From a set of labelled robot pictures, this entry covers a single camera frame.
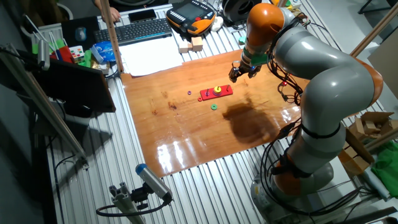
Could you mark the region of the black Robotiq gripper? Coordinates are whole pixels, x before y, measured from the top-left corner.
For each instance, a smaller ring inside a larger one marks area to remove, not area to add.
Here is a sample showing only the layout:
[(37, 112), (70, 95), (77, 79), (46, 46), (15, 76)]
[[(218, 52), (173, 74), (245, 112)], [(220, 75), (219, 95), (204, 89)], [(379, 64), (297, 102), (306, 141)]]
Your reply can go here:
[(260, 70), (260, 66), (252, 66), (242, 60), (236, 60), (233, 62), (233, 68), (229, 72), (229, 79), (231, 82), (236, 83), (242, 73), (248, 73), (248, 77), (253, 78)]

